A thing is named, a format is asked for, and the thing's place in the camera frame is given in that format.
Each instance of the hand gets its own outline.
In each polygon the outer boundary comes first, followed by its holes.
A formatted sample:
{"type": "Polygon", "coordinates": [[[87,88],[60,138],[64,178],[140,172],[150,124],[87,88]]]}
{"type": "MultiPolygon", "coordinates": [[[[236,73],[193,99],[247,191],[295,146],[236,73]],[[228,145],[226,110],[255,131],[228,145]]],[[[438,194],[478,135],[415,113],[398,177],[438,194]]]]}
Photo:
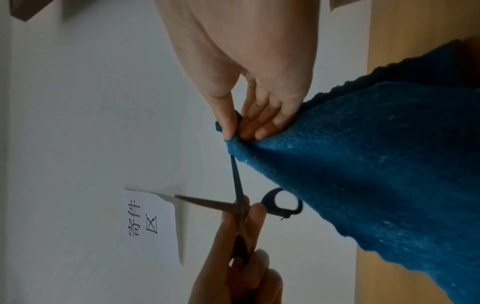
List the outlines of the hand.
{"type": "MultiPolygon", "coordinates": [[[[266,210],[262,204],[250,208],[246,230],[255,246],[265,221],[266,210]]],[[[237,235],[239,218],[228,213],[216,233],[213,246],[198,275],[189,304],[279,304],[282,302],[282,278],[269,269],[269,255],[258,249],[247,265],[236,258],[229,266],[237,235]]]]}
{"type": "Polygon", "coordinates": [[[181,65],[231,139],[231,90],[248,82],[243,140],[289,126],[308,93],[317,53],[319,0],[155,0],[181,65]]]}

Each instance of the scissors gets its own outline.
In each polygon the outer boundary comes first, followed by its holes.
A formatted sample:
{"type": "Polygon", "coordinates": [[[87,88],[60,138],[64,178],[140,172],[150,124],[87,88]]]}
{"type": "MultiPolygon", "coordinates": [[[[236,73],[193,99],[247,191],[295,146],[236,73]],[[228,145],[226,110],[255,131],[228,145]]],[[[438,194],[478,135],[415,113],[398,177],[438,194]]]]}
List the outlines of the scissors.
{"type": "MultiPolygon", "coordinates": [[[[252,242],[248,237],[245,221],[247,219],[250,206],[245,203],[244,191],[242,190],[242,183],[240,181],[239,169],[237,168],[237,163],[233,156],[230,156],[231,160],[231,169],[233,172],[233,184],[235,187],[236,202],[234,204],[219,202],[214,200],[207,200],[195,197],[188,197],[183,195],[175,195],[176,198],[193,203],[195,205],[217,209],[225,211],[228,213],[236,214],[240,217],[240,222],[238,226],[238,232],[235,239],[235,245],[233,247],[232,258],[240,257],[245,263],[248,263],[252,255],[252,242]]],[[[273,214],[276,216],[284,218],[289,218],[291,215],[299,214],[303,210],[303,202],[298,200],[298,205],[295,210],[280,208],[275,204],[275,197],[277,194],[282,192],[282,188],[275,188],[268,192],[263,199],[261,204],[265,206],[266,212],[268,214],[273,214]]]]}

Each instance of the black handle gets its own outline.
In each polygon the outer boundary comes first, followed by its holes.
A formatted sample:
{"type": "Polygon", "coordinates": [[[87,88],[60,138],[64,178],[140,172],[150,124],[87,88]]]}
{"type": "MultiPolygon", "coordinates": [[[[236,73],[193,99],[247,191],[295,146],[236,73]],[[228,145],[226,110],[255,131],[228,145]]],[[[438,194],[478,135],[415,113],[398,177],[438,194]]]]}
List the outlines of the black handle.
{"type": "Polygon", "coordinates": [[[280,208],[275,204],[275,197],[282,191],[282,188],[275,188],[261,199],[261,203],[265,206],[267,213],[281,216],[282,218],[289,218],[292,215],[299,214],[304,209],[304,203],[299,199],[295,210],[280,208]]]}

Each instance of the blue cloth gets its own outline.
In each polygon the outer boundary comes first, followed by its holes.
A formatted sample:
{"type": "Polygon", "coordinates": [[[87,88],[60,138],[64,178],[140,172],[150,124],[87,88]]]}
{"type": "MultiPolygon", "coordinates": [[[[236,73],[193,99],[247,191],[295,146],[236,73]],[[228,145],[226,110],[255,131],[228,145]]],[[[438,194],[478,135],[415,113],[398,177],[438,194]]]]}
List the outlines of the blue cloth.
{"type": "Polygon", "coordinates": [[[480,92],[460,46],[319,93],[275,137],[226,142],[341,235],[426,272],[456,304],[480,299],[480,92]]]}

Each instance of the paper note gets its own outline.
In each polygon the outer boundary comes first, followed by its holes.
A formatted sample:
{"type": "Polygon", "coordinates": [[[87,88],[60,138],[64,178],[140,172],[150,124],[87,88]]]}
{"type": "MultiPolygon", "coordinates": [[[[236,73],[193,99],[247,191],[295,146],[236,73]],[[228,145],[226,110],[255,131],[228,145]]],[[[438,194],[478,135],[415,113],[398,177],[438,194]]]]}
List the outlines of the paper note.
{"type": "Polygon", "coordinates": [[[174,205],[152,193],[128,190],[120,203],[120,246],[155,262],[179,266],[174,205]]]}

